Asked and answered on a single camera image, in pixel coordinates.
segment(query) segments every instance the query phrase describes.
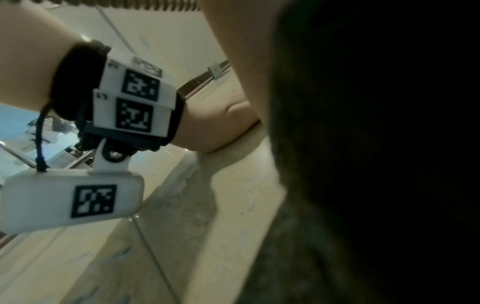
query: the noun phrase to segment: black wrist strap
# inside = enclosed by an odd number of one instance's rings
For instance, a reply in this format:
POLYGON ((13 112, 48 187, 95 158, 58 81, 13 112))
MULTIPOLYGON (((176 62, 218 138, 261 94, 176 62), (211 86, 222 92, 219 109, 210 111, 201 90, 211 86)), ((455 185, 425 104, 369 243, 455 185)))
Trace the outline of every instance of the black wrist strap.
POLYGON ((76 44, 61 61, 53 78, 50 99, 71 99, 55 103, 53 109, 62 118, 73 121, 81 103, 89 99, 87 119, 92 119, 92 96, 86 94, 100 86, 107 54, 111 50, 99 41, 76 44))

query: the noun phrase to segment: skin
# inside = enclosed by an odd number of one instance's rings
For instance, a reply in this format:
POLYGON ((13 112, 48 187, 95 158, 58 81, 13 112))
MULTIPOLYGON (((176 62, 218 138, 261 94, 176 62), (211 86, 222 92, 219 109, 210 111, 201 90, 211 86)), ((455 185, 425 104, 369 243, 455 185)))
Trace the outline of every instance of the skin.
MULTIPOLYGON (((57 66, 82 38, 29 2, 0 2, 0 21, 0 101, 40 111, 49 101, 57 66)), ((244 96, 218 100, 207 108, 187 104, 171 143, 211 152, 239 137, 258 120, 244 96)))

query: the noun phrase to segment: black and white square marker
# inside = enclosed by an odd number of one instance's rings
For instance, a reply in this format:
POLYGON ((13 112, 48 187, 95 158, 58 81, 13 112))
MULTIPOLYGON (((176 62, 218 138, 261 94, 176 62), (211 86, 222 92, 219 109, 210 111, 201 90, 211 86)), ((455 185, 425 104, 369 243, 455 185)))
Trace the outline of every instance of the black and white square marker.
POLYGON ((77 186, 71 217, 113 213, 116 194, 117 185, 77 186))
POLYGON ((153 114, 153 106, 123 98, 116 99, 116 127, 119 129, 150 133, 153 114))
POLYGON ((160 92, 160 80, 127 69, 121 91, 140 98, 157 101, 160 92))
POLYGON ((145 60, 134 57, 131 61, 131 65, 139 69, 144 70, 147 73, 154 75, 155 77, 162 78, 163 71, 159 67, 154 66, 151 63, 146 62, 145 60))

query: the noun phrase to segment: tiled floor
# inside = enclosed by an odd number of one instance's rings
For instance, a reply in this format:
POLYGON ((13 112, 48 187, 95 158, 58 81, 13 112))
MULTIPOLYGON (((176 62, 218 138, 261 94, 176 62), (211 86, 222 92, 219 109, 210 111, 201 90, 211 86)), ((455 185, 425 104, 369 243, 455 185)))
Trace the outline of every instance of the tiled floor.
MULTIPOLYGON (((189 102, 241 94, 230 72, 189 102)), ((1 303, 234 302, 284 196, 265 127, 211 154, 137 153, 130 169, 145 178, 141 212, 14 239, 1 303)))

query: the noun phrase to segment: black cable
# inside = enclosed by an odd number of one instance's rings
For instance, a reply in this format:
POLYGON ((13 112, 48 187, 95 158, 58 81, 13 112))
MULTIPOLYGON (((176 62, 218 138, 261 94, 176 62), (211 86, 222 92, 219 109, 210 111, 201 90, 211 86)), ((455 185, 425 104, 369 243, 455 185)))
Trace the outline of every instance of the black cable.
POLYGON ((44 129, 44 121, 45 117, 49 114, 49 112, 55 107, 55 105, 61 101, 64 101, 65 99, 72 98, 72 97, 80 97, 81 95, 92 95, 92 91, 88 92, 80 92, 80 93, 75 93, 71 94, 68 96, 65 96, 60 99, 56 100, 50 100, 40 111, 40 115, 38 116, 38 119, 36 120, 36 130, 35 130, 35 148, 36 148, 36 170, 37 172, 46 172, 47 171, 47 163, 45 162, 44 159, 44 154, 42 152, 42 141, 43 141, 43 136, 42 136, 42 131, 44 129))

